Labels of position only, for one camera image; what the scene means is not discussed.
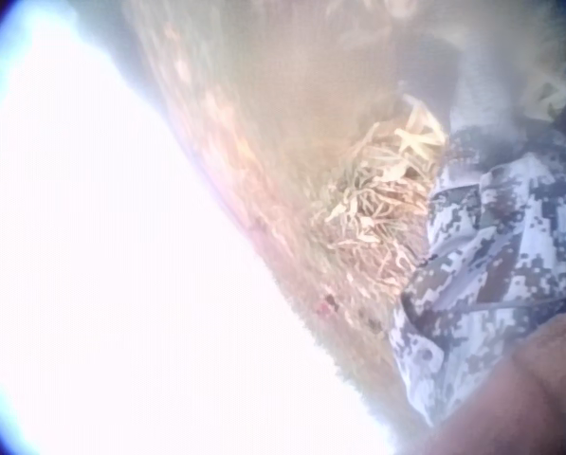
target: overexposed white sky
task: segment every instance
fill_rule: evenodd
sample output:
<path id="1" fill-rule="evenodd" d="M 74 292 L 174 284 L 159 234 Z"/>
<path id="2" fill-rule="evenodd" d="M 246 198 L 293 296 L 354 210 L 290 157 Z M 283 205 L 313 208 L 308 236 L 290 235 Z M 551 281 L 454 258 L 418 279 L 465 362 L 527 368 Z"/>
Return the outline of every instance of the overexposed white sky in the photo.
<path id="1" fill-rule="evenodd" d="M 0 29 L 0 428 L 17 453 L 388 453 L 167 126 L 57 5 Z"/>

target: camouflage shirt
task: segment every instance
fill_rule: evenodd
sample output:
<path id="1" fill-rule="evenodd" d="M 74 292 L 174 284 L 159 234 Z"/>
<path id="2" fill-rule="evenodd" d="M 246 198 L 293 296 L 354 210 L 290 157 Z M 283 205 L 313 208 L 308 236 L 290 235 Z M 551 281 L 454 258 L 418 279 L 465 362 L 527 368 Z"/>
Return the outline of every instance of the camouflage shirt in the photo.
<path id="1" fill-rule="evenodd" d="M 566 138 L 516 126 L 494 55 L 475 42 L 459 63 L 429 199 L 429 256 L 390 332 L 409 400 L 430 425 L 518 340 L 566 311 Z"/>

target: bright light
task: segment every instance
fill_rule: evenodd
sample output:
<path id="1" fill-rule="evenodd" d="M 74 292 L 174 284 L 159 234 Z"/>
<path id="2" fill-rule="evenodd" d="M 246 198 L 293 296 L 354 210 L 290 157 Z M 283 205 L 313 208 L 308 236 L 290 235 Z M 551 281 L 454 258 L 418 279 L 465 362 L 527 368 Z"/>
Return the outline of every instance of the bright light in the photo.
<path id="1" fill-rule="evenodd" d="M 0 57 L 9 436 L 14 415 L 27 453 L 386 453 L 163 121 L 31 5 Z"/>

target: digital camouflage pattern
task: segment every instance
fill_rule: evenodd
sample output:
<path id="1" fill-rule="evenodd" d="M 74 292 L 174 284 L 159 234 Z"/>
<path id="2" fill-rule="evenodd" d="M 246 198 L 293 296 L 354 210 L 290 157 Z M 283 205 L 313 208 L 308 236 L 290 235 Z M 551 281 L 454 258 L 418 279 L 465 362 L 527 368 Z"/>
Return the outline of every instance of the digital camouflage pattern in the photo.
<path id="1" fill-rule="evenodd" d="M 390 332 L 409 400 L 432 426 L 517 341 L 566 311 L 566 138 L 517 125 L 495 55 L 474 42 L 460 59 L 429 256 Z"/>

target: person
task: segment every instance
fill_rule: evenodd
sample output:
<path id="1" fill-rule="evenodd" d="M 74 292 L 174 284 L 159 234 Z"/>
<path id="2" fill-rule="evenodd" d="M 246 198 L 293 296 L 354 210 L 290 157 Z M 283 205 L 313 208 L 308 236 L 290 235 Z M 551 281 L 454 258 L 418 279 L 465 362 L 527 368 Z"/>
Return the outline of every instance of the person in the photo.
<path id="1" fill-rule="evenodd" d="M 476 34 L 458 55 L 429 255 L 390 331 L 433 428 L 408 453 L 566 453 L 566 136 L 517 119 L 510 61 Z"/>

